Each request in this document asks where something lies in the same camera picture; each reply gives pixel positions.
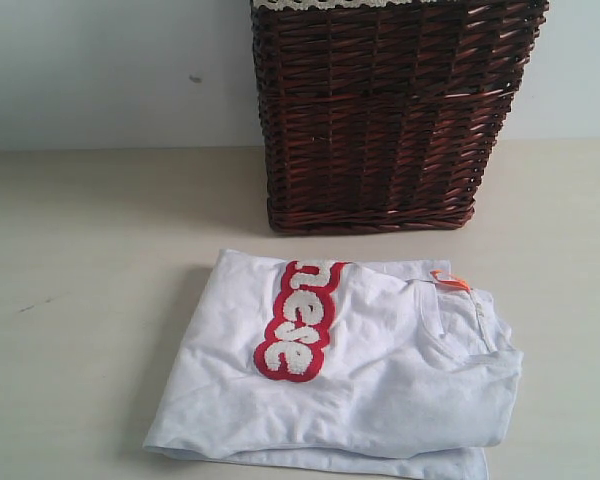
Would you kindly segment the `orange shirt neck label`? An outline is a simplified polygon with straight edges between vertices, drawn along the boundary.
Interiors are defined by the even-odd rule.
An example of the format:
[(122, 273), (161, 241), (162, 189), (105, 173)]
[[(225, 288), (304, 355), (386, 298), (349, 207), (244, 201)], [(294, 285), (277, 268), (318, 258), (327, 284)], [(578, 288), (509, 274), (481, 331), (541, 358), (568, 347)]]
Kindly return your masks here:
[(451, 273), (436, 269), (430, 272), (430, 275), (434, 279), (434, 281), (440, 285), (446, 286), (451, 289), (461, 290), (467, 293), (471, 292), (471, 287), (468, 283), (460, 277), (452, 275)]

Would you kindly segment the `white t-shirt with red logo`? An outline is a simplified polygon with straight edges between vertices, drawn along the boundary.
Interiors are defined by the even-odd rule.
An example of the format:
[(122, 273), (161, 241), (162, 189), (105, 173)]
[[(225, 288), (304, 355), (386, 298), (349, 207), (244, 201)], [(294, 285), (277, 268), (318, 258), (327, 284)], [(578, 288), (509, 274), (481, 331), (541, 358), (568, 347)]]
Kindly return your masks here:
[(146, 450), (175, 459), (484, 479), (523, 355), (492, 296), (446, 261), (225, 250), (182, 339)]

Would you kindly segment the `dark brown wicker basket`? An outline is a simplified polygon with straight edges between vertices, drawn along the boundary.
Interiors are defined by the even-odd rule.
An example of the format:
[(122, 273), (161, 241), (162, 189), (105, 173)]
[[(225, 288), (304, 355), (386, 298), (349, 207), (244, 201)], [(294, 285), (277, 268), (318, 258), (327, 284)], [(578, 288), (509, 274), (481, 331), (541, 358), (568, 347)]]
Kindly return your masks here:
[(271, 228), (464, 226), (548, 7), (250, 5)]

